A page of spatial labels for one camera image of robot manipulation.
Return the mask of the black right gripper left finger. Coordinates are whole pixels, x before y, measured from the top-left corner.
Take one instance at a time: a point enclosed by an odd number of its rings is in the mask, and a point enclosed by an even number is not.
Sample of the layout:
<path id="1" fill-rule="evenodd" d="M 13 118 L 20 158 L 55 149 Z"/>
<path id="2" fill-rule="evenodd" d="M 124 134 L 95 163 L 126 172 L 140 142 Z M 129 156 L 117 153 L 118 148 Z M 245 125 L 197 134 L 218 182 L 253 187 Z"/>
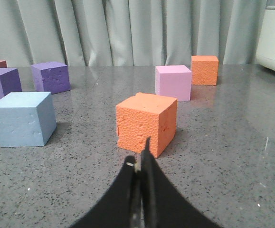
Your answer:
<path id="1" fill-rule="evenodd" d="M 128 228 L 135 157 L 127 156 L 117 177 L 101 199 L 72 228 Z"/>

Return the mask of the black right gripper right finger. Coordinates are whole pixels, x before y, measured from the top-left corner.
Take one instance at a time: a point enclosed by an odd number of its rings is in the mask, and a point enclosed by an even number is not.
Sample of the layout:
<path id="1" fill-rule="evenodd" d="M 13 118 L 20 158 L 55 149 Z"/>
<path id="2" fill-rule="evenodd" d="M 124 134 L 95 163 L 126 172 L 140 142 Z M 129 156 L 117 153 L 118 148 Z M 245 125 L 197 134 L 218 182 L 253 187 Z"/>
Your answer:
<path id="1" fill-rule="evenodd" d="M 141 154 L 141 189 L 146 228 L 218 228 L 176 190 L 150 153 L 147 138 Z"/>

